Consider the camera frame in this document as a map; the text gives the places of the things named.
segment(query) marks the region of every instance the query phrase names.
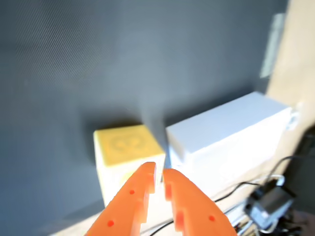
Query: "white box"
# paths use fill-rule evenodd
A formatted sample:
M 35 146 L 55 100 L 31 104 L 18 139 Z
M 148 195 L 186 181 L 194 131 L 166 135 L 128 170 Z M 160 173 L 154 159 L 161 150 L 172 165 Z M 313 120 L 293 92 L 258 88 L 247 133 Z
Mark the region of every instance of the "white box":
M 290 113 L 290 107 L 252 92 L 171 125 L 172 168 L 210 196 L 272 157 Z

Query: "power adapter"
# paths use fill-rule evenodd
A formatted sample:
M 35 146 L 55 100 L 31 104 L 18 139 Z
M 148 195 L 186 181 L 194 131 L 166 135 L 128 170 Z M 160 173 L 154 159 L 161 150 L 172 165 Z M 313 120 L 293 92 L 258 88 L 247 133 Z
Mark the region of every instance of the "power adapter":
M 272 180 L 254 190 L 247 199 L 244 212 L 258 226 L 268 229 L 292 205 L 295 195 Z

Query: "yellow cube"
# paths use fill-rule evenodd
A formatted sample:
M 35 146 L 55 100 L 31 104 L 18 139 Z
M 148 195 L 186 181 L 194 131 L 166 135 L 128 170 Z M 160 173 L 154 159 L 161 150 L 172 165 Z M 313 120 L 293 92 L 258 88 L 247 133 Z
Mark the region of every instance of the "yellow cube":
M 144 125 L 97 130 L 94 132 L 94 148 L 105 206 L 147 161 L 156 163 L 156 183 L 161 180 L 165 152 Z

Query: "orange plastic part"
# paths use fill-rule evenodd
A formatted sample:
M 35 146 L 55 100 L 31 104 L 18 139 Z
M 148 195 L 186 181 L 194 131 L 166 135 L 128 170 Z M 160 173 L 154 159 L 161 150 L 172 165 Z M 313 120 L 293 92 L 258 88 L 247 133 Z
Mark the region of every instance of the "orange plastic part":
M 176 231 L 183 232 L 183 236 L 236 236 L 223 212 L 186 176 L 166 169 L 163 178 L 165 198 L 172 201 Z
M 86 233 L 87 236 L 138 236 L 147 221 L 149 194 L 155 191 L 156 164 L 136 170 Z

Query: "dark gray backdrop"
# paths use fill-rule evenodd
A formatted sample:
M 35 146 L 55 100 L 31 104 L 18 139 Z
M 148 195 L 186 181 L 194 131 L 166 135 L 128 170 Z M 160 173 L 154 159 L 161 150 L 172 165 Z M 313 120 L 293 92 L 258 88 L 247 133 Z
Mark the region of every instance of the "dark gray backdrop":
M 95 129 L 144 122 L 166 149 L 165 125 L 251 92 L 285 5 L 0 1 L 1 235 L 102 210 Z

